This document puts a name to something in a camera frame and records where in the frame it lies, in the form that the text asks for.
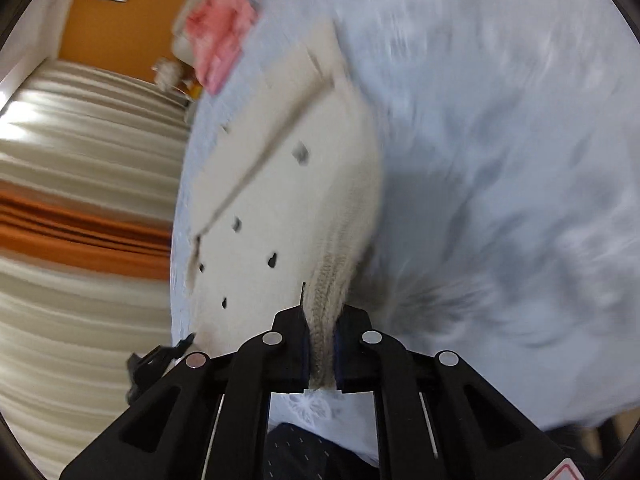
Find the beige sweater with black hearts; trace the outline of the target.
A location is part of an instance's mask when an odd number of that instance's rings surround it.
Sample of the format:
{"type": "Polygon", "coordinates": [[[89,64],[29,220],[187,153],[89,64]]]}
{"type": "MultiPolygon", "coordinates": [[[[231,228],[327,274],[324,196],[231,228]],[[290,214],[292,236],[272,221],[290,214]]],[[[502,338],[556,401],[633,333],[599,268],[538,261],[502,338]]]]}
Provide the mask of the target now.
{"type": "Polygon", "coordinates": [[[374,233],[383,171],[372,110],[330,21],[273,63],[225,124],[190,192],[190,327],[211,354],[301,306],[311,380],[331,387],[333,336],[374,233]]]}

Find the dark dotted trousers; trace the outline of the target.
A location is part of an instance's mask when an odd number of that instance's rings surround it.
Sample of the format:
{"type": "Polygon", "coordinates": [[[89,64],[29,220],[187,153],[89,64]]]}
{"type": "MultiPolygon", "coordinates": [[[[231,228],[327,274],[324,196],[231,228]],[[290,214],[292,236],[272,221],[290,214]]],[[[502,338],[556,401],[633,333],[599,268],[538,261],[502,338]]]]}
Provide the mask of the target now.
{"type": "Polygon", "coordinates": [[[288,424],[266,437],[265,480],[378,480],[380,471],[352,451],[288,424]]]}

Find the orange curtain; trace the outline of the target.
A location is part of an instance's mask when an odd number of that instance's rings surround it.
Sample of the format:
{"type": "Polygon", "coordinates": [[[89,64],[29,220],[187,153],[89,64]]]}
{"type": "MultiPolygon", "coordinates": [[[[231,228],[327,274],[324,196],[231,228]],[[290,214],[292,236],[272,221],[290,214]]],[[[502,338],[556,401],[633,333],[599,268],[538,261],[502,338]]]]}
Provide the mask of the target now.
{"type": "Polygon", "coordinates": [[[1,250],[86,271],[166,281],[171,224],[1,182],[1,250]]]}

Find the beige pleated curtain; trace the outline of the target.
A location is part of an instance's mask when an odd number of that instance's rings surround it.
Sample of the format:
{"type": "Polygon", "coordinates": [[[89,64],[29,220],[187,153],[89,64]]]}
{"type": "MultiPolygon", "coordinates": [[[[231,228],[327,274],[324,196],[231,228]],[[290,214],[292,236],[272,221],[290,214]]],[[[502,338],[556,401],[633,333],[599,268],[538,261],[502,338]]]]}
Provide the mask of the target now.
{"type": "Polygon", "coordinates": [[[42,63],[1,111],[1,413],[40,474],[126,406],[127,359],[170,336],[189,130],[147,82],[42,63]]]}

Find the blue butterfly bedspread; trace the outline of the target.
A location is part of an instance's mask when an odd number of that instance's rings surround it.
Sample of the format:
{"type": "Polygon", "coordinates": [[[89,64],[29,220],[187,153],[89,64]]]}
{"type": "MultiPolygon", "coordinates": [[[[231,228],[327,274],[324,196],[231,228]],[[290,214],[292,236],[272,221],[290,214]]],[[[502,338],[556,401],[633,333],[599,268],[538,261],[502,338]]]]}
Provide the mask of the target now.
{"type": "MultiPolygon", "coordinates": [[[[171,333],[190,327],[190,192],[221,128],[320,21],[372,110],[383,171],[345,304],[409,349],[460,354],[536,425],[639,402],[639,45],[612,0],[250,0],[259,18],[186,148],[171,333]]],[[[281,396],[375,460],[371,405],[281,396]]]]}

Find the pink garment on bed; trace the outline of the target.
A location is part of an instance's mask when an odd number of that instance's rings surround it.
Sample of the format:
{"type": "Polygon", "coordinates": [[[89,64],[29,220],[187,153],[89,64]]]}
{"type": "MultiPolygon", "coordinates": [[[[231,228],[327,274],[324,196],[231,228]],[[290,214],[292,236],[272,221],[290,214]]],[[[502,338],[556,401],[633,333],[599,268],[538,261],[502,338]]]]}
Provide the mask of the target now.
{"type": "Polygon", "coordinates": [[[224,86],[257,19],[250,0],[208,0],[201,23],[191,29],[195,76],[208,93],[224,86]]]}

